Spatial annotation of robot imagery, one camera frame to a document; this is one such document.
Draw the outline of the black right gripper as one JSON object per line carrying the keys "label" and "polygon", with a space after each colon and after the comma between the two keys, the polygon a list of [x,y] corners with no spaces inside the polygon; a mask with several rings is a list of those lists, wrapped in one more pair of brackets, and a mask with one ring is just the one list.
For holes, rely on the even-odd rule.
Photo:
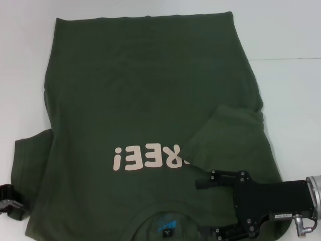
{"label": "black right gripper", "polygon": [[238,224],[200,226],[200,240],[242,240],[258,237],[266,221],[294,220],[298,237],[315,230],[303,219],[316,221],[316,177],[305,180],[257,183],[241,172],[212,170],[210,177],[195,181],[196,188],[233,187]]}

